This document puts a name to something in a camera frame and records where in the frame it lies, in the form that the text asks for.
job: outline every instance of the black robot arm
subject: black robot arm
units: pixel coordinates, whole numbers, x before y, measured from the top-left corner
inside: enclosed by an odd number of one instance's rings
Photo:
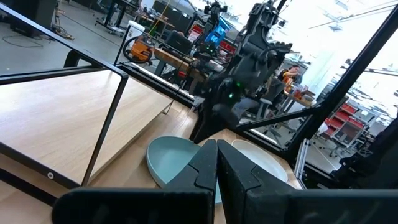
[[[235,128],[239,118],[232,107],[241,95],[256,90],[280,67],[292,44],[268,43],[270,28],[277,22],[273,1],[255,4],[246,25],[248,31],[223,79],[209,79],[204,102],[190,140],[199,143],[226,127]]]

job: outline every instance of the wooden tabletop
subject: wooden tabletop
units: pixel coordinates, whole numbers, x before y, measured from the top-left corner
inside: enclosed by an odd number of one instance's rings
[[[160,22],[164,23],[167,26],[174,27],[173,24],[171,24],[171,23],[167,22],[165,19],[159,18],[157,16],[153,18],[153,17],[148,16],[147,14],[144,14],[143,12],[137,12],[137,11],[133,12],[132,14],[134,14],[135,16],[138,16],[140,18],[147,19],[148,21],[152,21],[152,22],[159,20]]]
[[[305,106],[305,107],[311,107],[311,106],[312,106],[312,105],[311,105],[311,102],[309,102],[309,101],[307,101],[307,100],[304,100],[304,99],[299,99],[299,98],[297,98],[297,97],[294,97],[293,94],[289,94],[289,93],[287,93],[285,90],[284,90],[284,94],[285,94],[289,99],[291,99],[291,100],[293,100],[293,101],[295,101],[295,102],[297,102],[297,103],[300,103],[301,105],[303,105],[303,106]]]
[[[0,86],[0,141],[80,183],[119,81],[101,71]],[[130,78],[91,176],[170,102]]]

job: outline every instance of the desk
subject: desk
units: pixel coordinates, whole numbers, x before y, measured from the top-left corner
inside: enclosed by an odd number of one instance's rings
[[[282,113],[287,113],[291,109],[294,103],[300,103],[302,106],[305,106],[306,108],[312,106],[311,102],[303,99],[298,99],[297,97],[294,97],[293,94],[289,94],[286,91],[284,91],[284,95],[287,96],[287,99],[282,104],[282,107],[278,111],[277,115],[281,115]]]
[[[166,64],[169,64],[169,65],[175,67],[176,69],[178,69],[181,72],[187,72],[189,69],[189,63],[187,63],[187,62],[192,62],[192,59],[189,57],[185,57],[184,59],[186,60],[186,62],[183,62],[182,59],[164,51],[163,49],[156,48],[154,54],[155,54],[155,58],[160,60],[159,64],[156,67],[156,71],[155,71],[155,75],[157,75],[157,76],[161,76]],[[193,69],[190,72],[190,76],[193,78],[193,81],[189,88],[189,94],[192,95],[198,82],[205,81],[207,79],[207,76],[200,73],[200,71],[197,69]]]
[[[163,23],[162,32],[160,33],[160,38],[162,38],[162,36],[164,34],[164,31],[165,31],[167,26],[170,26],[170,27],[174,28],[173,24],[167,22],[166,20],[164,20],[164,19],[162,19],[162,18],[160,18],[158,16],[155,16],[154,18],[152,18],[151,16],[148,16],[147,14],[144,14],[143,12],[133,12],[133,14],[136,17],[134,19],[134,22],[136,22],[136,23],[139,23],[140,19],[145,19],[147,21],[151,21],[152,24],[155,24],[156,21],[159,21],[159,22]]]
[[[117,28],[120,27],[120,23],[122,22],[122,19],[123,19],[124,13],[126,12],[127,6],[130,6],[130,7],[133,7],[133,8],[137,8],[136,5],[131,4],[131,3],[129,3],[126,0],[112,0],[112,3],[110,5],[110,7],[109,7],[109,11],[108,11],[108,13],[106,15],[105,22],[97,20],[96,24],[101,24],[102,26],[105,26],[109,30],[113,30],[112,28],[108,27],[108,24],[109,24],[109,22],[112,19],[112,15],[113,15],[114,5],[115,4],[118,4],[118,5],[122,6],[122,9],[121,9],[121,11],[119,13],[118,19],[116,20],[116,24],[115,24],[115,27],[117,27]]]
[[[13,148],[3,153],[81,183],[119,81],[104,70],[0,86],[0,142]],[[90,180],[170,103],[130,78]]]

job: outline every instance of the person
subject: person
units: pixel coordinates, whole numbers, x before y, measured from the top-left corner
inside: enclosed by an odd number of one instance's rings
[[[300,66],[292,65],[289,69],[283,69],[279,73],[278,79],[280,81],[283,81],[285,77],[289,77],[293,79],[293,82],[296,82],[300,77],[299,71],[300,71]]]
[[[302,76],[299,74],[300,71],[300,66],[298,65],[292,65],[289,69],[283,69],[279,75],[278,75],[278,80],[284,81],[285,77],[289,77],[293,79],[293,82],[301,84],[302,81]],[[279,93],[274,100],[272,100],[272,105],[270,108],[272,110],[276,110],[276,105],[280,103],[283,100],[283,91]]]

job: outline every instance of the gray floor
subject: gray floor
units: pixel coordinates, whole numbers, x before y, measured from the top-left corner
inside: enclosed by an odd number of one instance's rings
[[[103,26],[95,26],[96,18],[103,17],[104,15],[91,12],[74,2],[72,2],[71,6],[62,4],[60,9],[65,11],[65,15],[61,15],[60,17],[61,26],[75,38],[71,42],[106,61],[114,61],[122,38],[118,35],[109,34],[109,31]],[[129,16],[124,16],[122,26],[127,26],[130,19]],[[20,36],[18,33],[10,30],[9,24],[0,23],[0,38],[4,38],[10,43],[24,46],[18,47],[0,40],[0,75],[62,68],[67,53],[70,50],[58,42],[51,42],[46,39],[35,40]],[[120,61],[126,61],[123,55],[121,55]],[[153,66],[146,66],[144,68],[154,73],[156,66],[157,61],[154,61]],[[282,144],[285,144],[292,138],[288,130],[283,127],[278,129],[278,132],[282,135],[279,139]],[[328,157],[329,153],[328,151],[319,150],[311,146],[308,150],[307,161],[326,172],[331,172],[339,168],[340,165],[338,163],[339,158],[330,158]]]

